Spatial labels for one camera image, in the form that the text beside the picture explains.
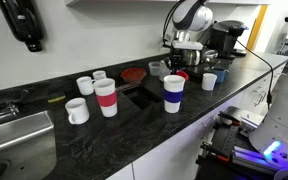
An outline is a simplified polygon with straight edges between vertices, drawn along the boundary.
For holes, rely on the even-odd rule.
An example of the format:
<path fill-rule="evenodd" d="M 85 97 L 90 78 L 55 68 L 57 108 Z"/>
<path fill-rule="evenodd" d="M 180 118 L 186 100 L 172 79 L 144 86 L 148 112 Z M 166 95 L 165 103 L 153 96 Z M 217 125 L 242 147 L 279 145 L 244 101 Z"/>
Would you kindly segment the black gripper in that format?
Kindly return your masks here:
<path fill-rule="evenodd" d="M 170 68 L 172 70 L 180 70 L 186 64 L 186 62 L 184 61 L 184 50 L 183 49 L 171 48 L 169 59 L 171 62 Z"/>

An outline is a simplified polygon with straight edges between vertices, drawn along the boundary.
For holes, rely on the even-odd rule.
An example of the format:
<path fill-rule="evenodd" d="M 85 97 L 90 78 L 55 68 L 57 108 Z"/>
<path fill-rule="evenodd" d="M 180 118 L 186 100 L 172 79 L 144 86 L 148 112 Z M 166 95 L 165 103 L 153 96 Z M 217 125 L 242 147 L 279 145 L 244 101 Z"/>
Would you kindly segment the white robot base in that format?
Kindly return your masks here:
<path fill-rule="evenodd" d="M 288 168 L 288 73 L 264 120 L 249 135 L 249 141 L 267 162 Z"/>

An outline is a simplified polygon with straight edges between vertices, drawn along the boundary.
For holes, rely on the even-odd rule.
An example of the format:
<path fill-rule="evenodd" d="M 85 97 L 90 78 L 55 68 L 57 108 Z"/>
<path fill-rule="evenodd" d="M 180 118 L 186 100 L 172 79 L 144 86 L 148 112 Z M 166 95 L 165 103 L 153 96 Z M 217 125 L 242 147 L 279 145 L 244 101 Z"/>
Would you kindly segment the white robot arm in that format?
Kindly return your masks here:
<path fill-rule="evenodd" d="M 212 23 L 213 13 L 206 7 L 209 0 L 181 0 L 172 15 L 172 22 L 177 32 L 206 30 Z M 170 45 L 170 67 L 173 72 L 185 66 L 185 50 L 201 50 L 200 42 L 174 38 Z"/>

